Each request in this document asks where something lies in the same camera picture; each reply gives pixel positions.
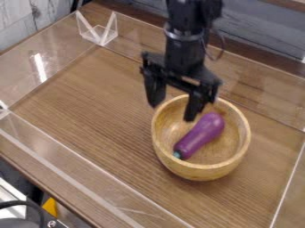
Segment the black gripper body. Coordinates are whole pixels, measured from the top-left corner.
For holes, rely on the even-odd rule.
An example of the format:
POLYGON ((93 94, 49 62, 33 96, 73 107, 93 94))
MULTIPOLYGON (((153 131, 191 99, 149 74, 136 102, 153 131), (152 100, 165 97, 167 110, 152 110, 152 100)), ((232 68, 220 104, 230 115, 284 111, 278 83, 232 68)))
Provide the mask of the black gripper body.
POLYGON ((195 34, 177 35, 165 32, 164 53, 141 52, 140 74, 147 69, 164 78, 167 86, 184 93, 208 88, 214 103, 222 80, 203 64, 209 31, 203 29, 195 34))

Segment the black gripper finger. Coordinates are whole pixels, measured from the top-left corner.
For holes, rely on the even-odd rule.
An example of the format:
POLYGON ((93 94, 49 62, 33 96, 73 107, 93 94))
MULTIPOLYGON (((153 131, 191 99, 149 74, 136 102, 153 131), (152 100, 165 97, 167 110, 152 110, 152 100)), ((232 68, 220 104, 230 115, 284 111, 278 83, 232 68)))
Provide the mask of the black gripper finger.
POLYGON ((164 78, 147 69, 143 71, 143 77, 147 103, 155 108, 164 100, 167 84, 164 78))
POLYGON ((201 112, 205 104, 212 101, 208 88, 199 88, 189 92, 188 102, 184 110, 183 120, 191 122, 196 114, 201 112))

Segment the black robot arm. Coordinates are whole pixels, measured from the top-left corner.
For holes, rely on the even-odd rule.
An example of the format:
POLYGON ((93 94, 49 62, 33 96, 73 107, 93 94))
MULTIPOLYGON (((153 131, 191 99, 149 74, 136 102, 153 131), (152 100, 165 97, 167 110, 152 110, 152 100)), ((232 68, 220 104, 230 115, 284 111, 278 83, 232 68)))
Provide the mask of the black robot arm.
POLYGON ((155 107, 168 86, 188 94, 183 120, 191 122, 215 101, 222 80, 203 64, 212 22, 222 16, 223 0, 165 0, 165 51, 143 52, 140 73, 147 103, 155 107))

